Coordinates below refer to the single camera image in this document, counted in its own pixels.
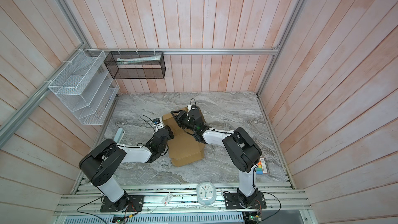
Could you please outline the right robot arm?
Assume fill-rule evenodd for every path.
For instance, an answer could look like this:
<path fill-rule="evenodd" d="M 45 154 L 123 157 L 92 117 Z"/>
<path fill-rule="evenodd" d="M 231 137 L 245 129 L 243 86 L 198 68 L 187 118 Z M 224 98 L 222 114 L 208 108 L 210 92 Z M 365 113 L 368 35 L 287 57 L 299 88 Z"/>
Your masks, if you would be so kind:
<path fill-rule="evenodd" d="M 225 131 L 208 125 L 201 110 L 196 106 L 188 106 L 187 110 L 171 112 L 172 117 L 183 131 L 191 135 L 197 142 L 219 145 L 226 149 L 231 161 L 239 170 L 239 187 L 237 193 L 249 198 L 257 193 L 254 172 L 262 151 L 253 138 L 243 128 Z"/>

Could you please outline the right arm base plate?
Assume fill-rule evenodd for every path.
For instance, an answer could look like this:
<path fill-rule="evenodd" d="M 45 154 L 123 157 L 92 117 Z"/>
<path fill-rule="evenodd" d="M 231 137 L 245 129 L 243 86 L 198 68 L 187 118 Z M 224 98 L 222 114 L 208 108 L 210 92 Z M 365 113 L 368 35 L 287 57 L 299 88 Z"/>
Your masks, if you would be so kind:
<path fill-rule="evenodd" d="M 247 197 L 240 192 L 224 191 L 222 193 L 226 209 L 267 208 L 263 193 L 255 192 Z"/>

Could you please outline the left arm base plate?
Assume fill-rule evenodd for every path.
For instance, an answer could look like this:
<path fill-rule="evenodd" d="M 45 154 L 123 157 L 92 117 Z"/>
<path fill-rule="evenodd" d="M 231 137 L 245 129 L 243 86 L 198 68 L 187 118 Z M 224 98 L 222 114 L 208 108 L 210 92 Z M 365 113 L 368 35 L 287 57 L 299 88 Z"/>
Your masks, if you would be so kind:
<path fill-rule="evenodd" d="M 102 201 L 100 209 L 101 213 L 110 212 L 141 212 L 144 204 L 144 195 L 128 195 L 124 194 L 115 203 L 107 196 Z"/>

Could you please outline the brown cardboard box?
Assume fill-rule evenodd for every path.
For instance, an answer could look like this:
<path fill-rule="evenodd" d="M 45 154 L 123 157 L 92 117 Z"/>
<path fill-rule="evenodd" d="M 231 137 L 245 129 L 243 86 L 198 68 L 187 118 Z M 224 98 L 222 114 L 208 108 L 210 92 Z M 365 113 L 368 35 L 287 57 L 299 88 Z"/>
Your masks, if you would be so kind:
<path fill-rule="evenodd" d="M 171 113 L 163 115 L 162 121 L 174 134 L 174 138 L 167 143 L 169 157 L 174 166 L 186 166 L 204 158 L 205 144 L 197 142 L 194 137 L 180 128 Z"/>

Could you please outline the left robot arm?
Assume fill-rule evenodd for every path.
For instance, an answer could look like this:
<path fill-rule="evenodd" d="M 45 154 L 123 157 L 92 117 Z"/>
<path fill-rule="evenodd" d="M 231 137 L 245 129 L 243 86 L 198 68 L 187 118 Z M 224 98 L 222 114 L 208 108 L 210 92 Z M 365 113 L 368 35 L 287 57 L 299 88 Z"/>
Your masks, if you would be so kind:
<path fill-rule="evenodd" d="M 157 128 L 152 138 L 143 146 L 126 146 L 106 139 L 88 153 L 79 168 L 108 200 L 116 203 L 126 192 L 114 178 L 120 164 L 128 162 L 152 163 L 165 153 L 167 143 L 174 138 L 169 126 Z"/>

